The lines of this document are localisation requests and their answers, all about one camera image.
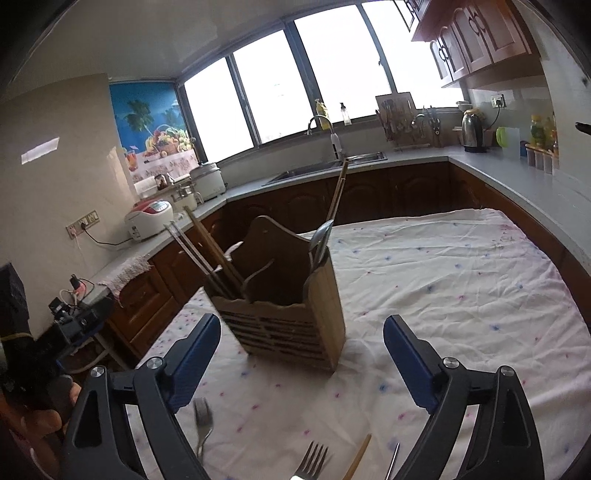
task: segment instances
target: faucet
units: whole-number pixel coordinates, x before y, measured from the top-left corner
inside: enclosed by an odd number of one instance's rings
[[[329,123],[329,125],[330,125],[330,142],[332,143],[332,146],[333,146],[333,152],[334,152],[335,157],[338,161],[343,161],[343,147],[341,147],[339,136],[335,133],[335,128],[333,127],[333,124],[328,119],[328,117],[326,117],[324,115],[315,115],[312,118],[310,118],[310,121],[308,122],[308,135],[312,134],[312,130],[310,127],[312,125],[312,122],[316,118],[318,120],[320,120],[321,118],[324,118]]]

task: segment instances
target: bottle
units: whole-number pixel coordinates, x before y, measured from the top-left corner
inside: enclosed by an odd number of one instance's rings
[[[554,131],[554,124],[552,123],[552,120],[550,120],[550,117],[546,117],[546,120],[544,122],[544,138],[546,140],[546,145],[544,146],[544,148],[546,150],[552,150],[552,146],[554,145],[554,139],[552,137],[552,132]]]
[[[329,111],[326,108],[326,105],[321,102],[319,98],[316,99],[316,114],[324,115],[330,120]],[[320,126],[322,127],[322,130],[330,130],[330,124],[324,118],[320,119]]]
[[[542,126],[542,117],[539,115],[531,116],[531,143],[536,147],[545,148],[546,137],[544,127]]]
[[[341,115],[343,115],[343,122],[345,123],[345,125],[350,125],[351,118],[349,116],[349,112],[347,111],[347,107],[345,107],[345,104],[343,102],[340,103],[340,113]]]

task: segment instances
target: cable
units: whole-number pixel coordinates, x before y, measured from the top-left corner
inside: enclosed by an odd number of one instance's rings
[[[485,128],[484,130],[490,130],[492,128],[492,126],[496,123],[496,121],[499,119],[499,114],[501,113],[501,107],[498,107],[498,112],[496,113],[496,118],[495,121],[493,123],[491,123],[491,125],[487,128]]]
[[[89,232],[89,231],[86,229],[86,224],[85,224],[85,223],[83,223],[83,224],[81,225],[81,227],[82,227],[82,229],[83,229],[83,230],[86,232],[86,234],[87,234],[87,235],[88,235],[90,238],[92,238],[92,239],[93,239],[93,240],[94,240],[94,241],[95,241],[97,244],[99,244],[99,245],[112,245],[113,247],[117,247],[118,245],[122,245],[122,244],[124,244],[125,242],[129,242],[129,241],[131,240],[131,238],[128,238],[127,240],[123,240],[122,242],[119,242],[118,244],[110,244],[109,242],[99,242],[99,241],[98,241],[98,240],[97,240],[95,237],[93,237],[93,236],[90,234],[90,232]]]
[[[87,280],[85,278],[79,278],[78,280],[82,280],[85,283],[90,283],[92,285],[92,288],[90,290],[88,290],[88,288],[86,288],[86,293],[84,294],[84,296],[80,299],[80,301],[84,300],[88,295],[90,295],[92,293],[92,291],[95,289],[96,285],[94,284],[94,282],[91,282],[90,280]]]

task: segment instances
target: wall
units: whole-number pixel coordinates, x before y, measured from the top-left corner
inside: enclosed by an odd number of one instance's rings
[[[469,89],[468,93],[472,104],[486,115],[487,125],[498,113],[491,105],[491,96],[504,94],[507,107],[499,112],[495,126],[519,128],[522,140],[530,140],[531,115],[541,115],[543,119],[552,118],[552,100],[544,76],[494,83],[478,89]]]
[[[0,264],[13,262],[25,285],[31,331],[39,335],[51,322],[47,305],[69,288],[70,275],[88,278],[117,256],[86,235],[78,249],[66,225],[97,210],[93,236],[121,241],[134,197],[117,153],[105,74],[21,95],[0,105],[0,118]],[[55,137],[56,151],[21,164],[22,153]]]
[[[591,136],[574,127],[575,122],[591,124],[591,83],[551,28],[528,7],[515,4],[538,46],[552,96],[560,145],[557,178],[591,198]]]
[[[453,145],[457,136],[452,128],[461,125],[462,114],[440,113],[441,134],[446,144]],[[337,130],[346,155],[361,155],[377,151],[392,151],[393,145],[386,141],[379,122],[367,122],[365,126],[352,125]],[[289,144],[264,148],[263,151],[245,154],[243,157],[219,164],[224,182],[235,187],[250,181],[271,177],[286,170],[312,165],[321,161],[332,161],[333,150],[328,132],[315,134],[311,138],[297,139]]]

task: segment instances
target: white tablecloth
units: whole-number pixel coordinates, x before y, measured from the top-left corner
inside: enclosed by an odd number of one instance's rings
[[[394,313],[467,368],[512,365],[535,418],[546,478],[566,470],[591,433],[591,338],[556,267],[503,213],[338,226],[330,250],[347,329],[334,374],[249,357],[223,325],[196,391],[215,417],[204,460],[213,480],[288,479],[311,440],[329,446],[320,480],[338,480],[370,432],[354,480],[382,480],[400,441],[398,470],[428,414],[384,346],[384,320]],[[213,311],[201,289],[146,358],[164,355]],[[476,411],[466,411],[444,479],[457,474]],[[195,445],[191,406],[177,418]],[[161,478],[136,411],[131,423],[146,472]]]

